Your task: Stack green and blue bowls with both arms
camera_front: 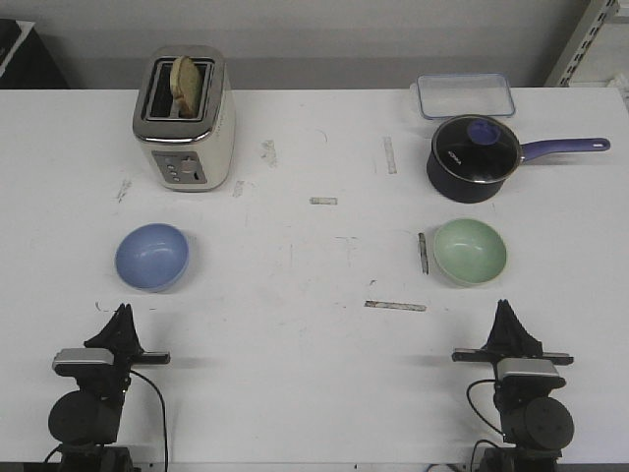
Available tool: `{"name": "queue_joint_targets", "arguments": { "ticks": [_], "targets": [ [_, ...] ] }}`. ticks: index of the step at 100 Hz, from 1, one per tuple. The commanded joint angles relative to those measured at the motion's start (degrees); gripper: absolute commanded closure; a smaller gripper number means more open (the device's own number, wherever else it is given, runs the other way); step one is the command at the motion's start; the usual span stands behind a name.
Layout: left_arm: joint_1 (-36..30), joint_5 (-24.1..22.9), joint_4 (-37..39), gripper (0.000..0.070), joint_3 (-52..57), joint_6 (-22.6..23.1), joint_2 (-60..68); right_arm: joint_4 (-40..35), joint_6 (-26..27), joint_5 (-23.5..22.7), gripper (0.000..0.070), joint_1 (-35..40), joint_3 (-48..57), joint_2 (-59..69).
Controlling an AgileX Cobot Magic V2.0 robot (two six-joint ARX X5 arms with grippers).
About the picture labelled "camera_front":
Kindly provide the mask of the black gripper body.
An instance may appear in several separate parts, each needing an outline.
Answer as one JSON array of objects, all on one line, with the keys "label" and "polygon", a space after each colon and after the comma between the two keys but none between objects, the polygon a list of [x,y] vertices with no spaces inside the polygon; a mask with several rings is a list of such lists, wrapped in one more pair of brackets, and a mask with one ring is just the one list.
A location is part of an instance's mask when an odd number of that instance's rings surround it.
[{"label": "black gripper body", "polygon": [[484,349],[455,348],[452,353],[453,362],[497,364],[503,359],[536,359],[547,360],[553,365],[571,365],[573,357],[567,353],[544,352],[541,356],[527,356],[492,352]]},{"label": "black gripper body", "polygon": [[149,352],[142,348],[136,350],[120,350],[104,347],[112,357],[111,362],[102,370],[102,378],[106,382],[122,382],[135,366],[167,365],[171,354],[164,352]]}]

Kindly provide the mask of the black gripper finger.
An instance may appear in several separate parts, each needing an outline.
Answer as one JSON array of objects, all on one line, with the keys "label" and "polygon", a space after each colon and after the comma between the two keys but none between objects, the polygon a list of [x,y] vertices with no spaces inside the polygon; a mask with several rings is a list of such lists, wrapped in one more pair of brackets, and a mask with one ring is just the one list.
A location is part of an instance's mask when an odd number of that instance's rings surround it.
[{"label": "black gripper finger", "polygon": [[504,326],[505,300],[497,302],[493,325],[486,340],[484,349],[491,352],[499,352],[506,349],[507,330]]},{"label": "black gripper finger", "polygon": [[520,323],[507,300],[503,301],[504,327],[508,352],[512,355],[542,355],[543,344],[530,335]]},{"label": "black gripper finger", "polygon": [[105,327],[95,336],[84,342],[85,348],[114,348],[123,331],[126,305],[122,303],[114,312]]},{"label": "black gripper finger", "polygon": [[123,305],[123,337],[127,352],[143,352],[135,327],[133,309],[130,304]]}]

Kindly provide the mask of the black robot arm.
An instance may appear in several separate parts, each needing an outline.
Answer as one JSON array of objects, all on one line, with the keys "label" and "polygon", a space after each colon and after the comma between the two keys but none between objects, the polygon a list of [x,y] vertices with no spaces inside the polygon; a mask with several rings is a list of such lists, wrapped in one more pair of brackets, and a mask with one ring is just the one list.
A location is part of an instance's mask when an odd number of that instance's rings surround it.
[{"label": "black robot arm", "polygon": [[63,395],[48,416],[48,430],[59,442],[60,471],[139,471],[130,450],[117,446],[126,393],[137,366],[166,365],[168,352],[148,352],[140,344],[133,309],[121,304],[105,327],[82,347],[55,354],[52,370],[72,378],[78,388]]},{"label": "black robot arm", "polygon": [[457,348],[454,362],[488,363],[493,377],[493,404],[500,425],[490,425],[502,445],[478,440],[487,448],[480,461],[471,455],[471,471],[555,471],[562,449],[574,437],[574,421],[568,409],[550,393],[566,385],[558,366],[574,357],[543,350],[530,335],[506,299],[497,302],[486,343],[479,349]]}]

